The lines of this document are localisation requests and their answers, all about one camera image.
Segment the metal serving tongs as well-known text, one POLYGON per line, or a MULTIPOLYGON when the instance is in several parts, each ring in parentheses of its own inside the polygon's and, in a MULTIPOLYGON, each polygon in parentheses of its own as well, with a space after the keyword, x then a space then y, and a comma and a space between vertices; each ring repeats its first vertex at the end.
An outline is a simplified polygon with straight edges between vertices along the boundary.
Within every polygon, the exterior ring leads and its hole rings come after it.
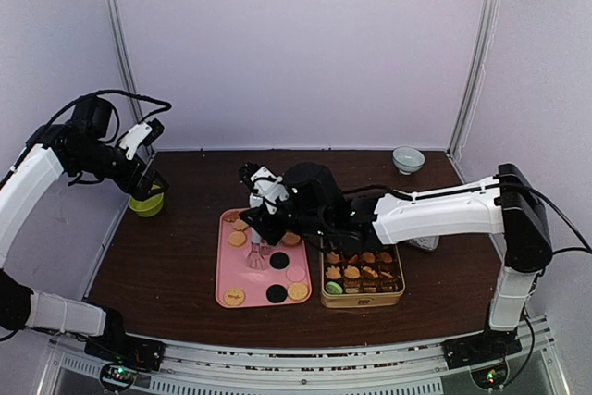
MULTIPOLYGON (((251 193, 249 196, 249 206, 251 208, 256 208, 258 206, 261 206, 263 204, 263 199, 258 196, 255 195, 254 193, 251 193)), ((251 238, 251 250, 250 252, 258 252, 261 255, 261 247, 262 247, 262 237, 260 236, 260 234, 253 228, 252 229, 252 238, 251 238)))

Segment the green sandwich cookie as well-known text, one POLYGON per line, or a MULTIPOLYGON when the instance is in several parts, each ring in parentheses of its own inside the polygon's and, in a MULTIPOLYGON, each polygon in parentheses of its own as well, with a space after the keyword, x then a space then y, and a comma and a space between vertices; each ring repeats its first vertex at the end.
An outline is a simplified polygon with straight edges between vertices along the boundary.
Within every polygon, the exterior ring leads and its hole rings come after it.
POLYGON ((330 295, 341 295, 344 290, 338 282, 328 281, 325 284, 325 292, 330 295))

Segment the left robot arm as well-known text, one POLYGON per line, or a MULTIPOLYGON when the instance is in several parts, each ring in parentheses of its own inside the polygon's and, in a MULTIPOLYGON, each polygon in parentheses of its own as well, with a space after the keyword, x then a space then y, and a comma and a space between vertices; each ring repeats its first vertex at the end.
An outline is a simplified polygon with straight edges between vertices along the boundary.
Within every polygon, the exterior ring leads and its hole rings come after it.
POLYGON ((133 352, 121 316, 81 298, 116 220, 116 192, 144 201, 167 189, 140 151, 163 133, 157 115, 171 105, 136 95, 155 109, 121 130, 113 95, 87 93, 63 106, 1 181, 2 339, 28 328, 96 337, 114 362, 133 352))

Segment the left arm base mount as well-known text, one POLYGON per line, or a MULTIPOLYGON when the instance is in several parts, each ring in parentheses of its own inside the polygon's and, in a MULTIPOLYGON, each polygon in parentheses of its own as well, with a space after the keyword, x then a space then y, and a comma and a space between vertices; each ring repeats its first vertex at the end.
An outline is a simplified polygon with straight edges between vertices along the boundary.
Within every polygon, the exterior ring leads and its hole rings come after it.
POLYGON ((84 337, 84 352, 105 361, 99 370, 99 382, 109 392, 130 389, 140 374, 160 370, 166 345, 159 340, 125 336, 116 344, 99 337, 84 337))

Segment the star butter cookie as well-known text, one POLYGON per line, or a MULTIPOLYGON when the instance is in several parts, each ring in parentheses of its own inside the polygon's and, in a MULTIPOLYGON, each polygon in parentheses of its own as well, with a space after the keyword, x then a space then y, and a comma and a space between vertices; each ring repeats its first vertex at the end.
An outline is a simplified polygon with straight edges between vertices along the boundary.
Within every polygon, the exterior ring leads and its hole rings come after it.
POLYGON ((368 279, 376 279, 378 278, 378 273, 375 271, 374 268, 370 266, 363 266, 362 267, 362 274, 364 278, 368 279))

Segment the leaf cookie second row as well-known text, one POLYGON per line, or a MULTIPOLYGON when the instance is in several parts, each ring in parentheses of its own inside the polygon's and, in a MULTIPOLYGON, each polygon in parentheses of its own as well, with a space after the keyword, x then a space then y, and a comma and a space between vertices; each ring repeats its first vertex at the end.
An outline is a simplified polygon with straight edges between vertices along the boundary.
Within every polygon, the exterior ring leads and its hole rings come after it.
POLYGON ((330 252, 325 255, 325 260, 327 263, 336 265, 340 263, 340 257, 337 253, 330 252))

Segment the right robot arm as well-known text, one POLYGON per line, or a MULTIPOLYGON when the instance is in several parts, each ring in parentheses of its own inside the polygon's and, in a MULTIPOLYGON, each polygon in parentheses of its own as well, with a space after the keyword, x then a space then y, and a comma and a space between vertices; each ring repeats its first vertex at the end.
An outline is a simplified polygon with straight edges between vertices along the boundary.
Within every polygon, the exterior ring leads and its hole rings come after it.
POLYGON ((513 164, 477 182, 421 192, 384 185, 343 191, 331 171, 316 163, 300 163, 279 176, 246 163, 239 177, 252 200, 240 218, 269 245, 288 232, 319 237, 342 253, 377 251, 418 238, 503 235, 506 253, 486 330, 474 342, 483 359, 495 358, 509 345, 536 276, 552 259, 545 205, 513 164))

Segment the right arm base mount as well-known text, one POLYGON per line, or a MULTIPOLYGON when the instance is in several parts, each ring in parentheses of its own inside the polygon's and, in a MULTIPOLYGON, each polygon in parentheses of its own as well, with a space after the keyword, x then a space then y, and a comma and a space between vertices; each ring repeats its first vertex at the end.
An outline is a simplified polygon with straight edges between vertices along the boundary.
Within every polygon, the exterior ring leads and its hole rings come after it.
POLYGON ((481 332, 442 343, 449 370, 468 367, 480 389, 502 389, 510 381, 508 358, 519 353, 521 342, 511 332, 481 332))

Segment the swirl cookie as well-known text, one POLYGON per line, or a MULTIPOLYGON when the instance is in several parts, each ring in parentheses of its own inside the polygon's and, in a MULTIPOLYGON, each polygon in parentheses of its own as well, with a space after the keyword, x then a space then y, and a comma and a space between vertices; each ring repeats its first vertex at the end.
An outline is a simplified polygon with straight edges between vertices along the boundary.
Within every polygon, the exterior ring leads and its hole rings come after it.
POLYGON ((357 279, 361 276, 361 273, 356 266, 348 265, 343 270, 343 276, 348 279, 357 279))

